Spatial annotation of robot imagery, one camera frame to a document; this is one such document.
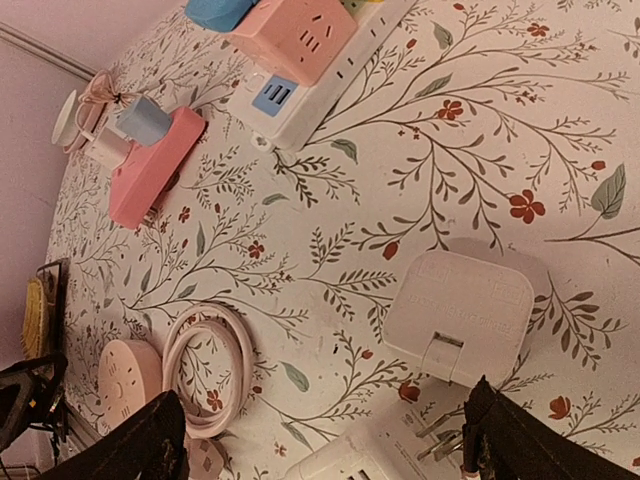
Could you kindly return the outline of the round pink power strip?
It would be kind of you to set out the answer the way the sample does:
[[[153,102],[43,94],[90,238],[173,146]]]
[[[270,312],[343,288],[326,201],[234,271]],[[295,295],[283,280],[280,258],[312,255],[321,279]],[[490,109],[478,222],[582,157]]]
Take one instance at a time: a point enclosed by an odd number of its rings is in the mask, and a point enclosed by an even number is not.
[[[112,340],[105,345],[98,368],[98,391],[109,430],[153,400],[161,388],[161,359],[151,344]]]

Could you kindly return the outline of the light blue charger plug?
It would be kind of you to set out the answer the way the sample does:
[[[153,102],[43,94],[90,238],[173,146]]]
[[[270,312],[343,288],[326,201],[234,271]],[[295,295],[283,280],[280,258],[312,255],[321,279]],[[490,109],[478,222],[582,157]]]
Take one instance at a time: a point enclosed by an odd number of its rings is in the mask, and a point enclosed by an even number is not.
[[[138,144],[151,147],[168,134],[172,122],[154,100],[140,96],[119,114],[115,126]]]

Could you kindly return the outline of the cyan cube socket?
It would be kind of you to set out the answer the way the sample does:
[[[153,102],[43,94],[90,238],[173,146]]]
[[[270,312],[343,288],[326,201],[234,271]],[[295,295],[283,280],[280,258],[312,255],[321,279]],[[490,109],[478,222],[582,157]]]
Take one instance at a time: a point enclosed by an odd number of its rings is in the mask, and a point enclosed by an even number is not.
[[[257,4],[253,0],[189,0],[184,13],[196,25],[218,33],[233,31]]]

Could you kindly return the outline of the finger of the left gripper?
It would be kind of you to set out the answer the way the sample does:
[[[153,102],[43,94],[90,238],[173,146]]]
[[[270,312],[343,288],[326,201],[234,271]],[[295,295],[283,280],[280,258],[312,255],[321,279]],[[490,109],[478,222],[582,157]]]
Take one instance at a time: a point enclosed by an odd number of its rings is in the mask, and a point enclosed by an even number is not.
[[[56,433],[68,365],[62,352],[23,360],[1,372],[1,449],[27,429]]]

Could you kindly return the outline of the white charger plug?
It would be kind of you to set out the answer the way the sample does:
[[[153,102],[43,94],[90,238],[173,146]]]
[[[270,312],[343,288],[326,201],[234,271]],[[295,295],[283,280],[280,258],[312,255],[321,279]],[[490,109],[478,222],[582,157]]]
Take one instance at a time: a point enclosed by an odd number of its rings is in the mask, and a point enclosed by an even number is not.
[[[82,130],[81,134],[88,142],[84,149],[85,155],[110,171],[123,164],[132,149],[130,141],[120,137],[108,127],[104,127],[96,134],[86,130]]]

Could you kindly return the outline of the white square adapter plug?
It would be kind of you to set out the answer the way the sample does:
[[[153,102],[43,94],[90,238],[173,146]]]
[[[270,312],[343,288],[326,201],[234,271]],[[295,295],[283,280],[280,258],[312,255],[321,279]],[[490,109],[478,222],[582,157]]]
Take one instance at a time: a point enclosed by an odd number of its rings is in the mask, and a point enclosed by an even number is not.
[[[452,246],[411,262],[382,341],[436,379],[465,387],[486,379],[497,386],[521,352],[546,267],[527,253],[492,253],[471,238]]]

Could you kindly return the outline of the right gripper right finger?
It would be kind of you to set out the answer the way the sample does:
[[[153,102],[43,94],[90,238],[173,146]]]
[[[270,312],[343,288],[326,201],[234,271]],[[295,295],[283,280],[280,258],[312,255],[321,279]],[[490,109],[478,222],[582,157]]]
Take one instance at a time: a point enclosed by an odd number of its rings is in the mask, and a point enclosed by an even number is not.
[[[482,479],[623,480],[639,476],[562,437],[485,378],[464,403],[463,470]]]

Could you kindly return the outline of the white delixi socket adapter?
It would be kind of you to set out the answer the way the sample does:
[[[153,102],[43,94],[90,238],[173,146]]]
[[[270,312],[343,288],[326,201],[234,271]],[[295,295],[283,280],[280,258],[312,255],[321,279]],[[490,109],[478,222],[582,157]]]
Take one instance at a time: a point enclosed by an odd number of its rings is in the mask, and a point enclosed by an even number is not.
[[[457,479],[462,464],[462,420],[451,414],[423,416],[398,401],[351,425],[336,439],[299,461],[286,479]]]

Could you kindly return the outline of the white long power strip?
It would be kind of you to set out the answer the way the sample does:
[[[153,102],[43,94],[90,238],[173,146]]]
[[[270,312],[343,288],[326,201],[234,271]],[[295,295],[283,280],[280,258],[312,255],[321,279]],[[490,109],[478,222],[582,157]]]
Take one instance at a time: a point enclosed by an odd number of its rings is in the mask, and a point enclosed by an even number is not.
[[[313,86],[303,87],[253,67],[232,95],[229,112],[252,131],[257,149],[300,151],[414,5],[384,1],[359,8],[355,33]]]

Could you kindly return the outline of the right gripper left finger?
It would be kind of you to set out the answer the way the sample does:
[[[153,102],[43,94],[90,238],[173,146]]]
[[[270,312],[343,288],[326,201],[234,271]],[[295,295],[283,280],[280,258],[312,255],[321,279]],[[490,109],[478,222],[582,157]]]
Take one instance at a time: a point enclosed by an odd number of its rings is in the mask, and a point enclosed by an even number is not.
[[[176,392],[159,394],[87,450],[43,479],[187,479],[185,413]]]

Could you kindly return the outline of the pink triangular power strip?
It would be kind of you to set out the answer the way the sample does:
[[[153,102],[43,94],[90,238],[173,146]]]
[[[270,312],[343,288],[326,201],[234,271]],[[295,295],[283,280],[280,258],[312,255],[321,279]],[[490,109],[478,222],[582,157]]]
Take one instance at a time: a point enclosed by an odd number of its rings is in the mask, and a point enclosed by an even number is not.
[[[207,126],[185,106],[170,117],[173,122],[164,138],[149,147],[133,142],[126,160],[111,174],[109,216],[124,228],[135,230],[143,222]]]

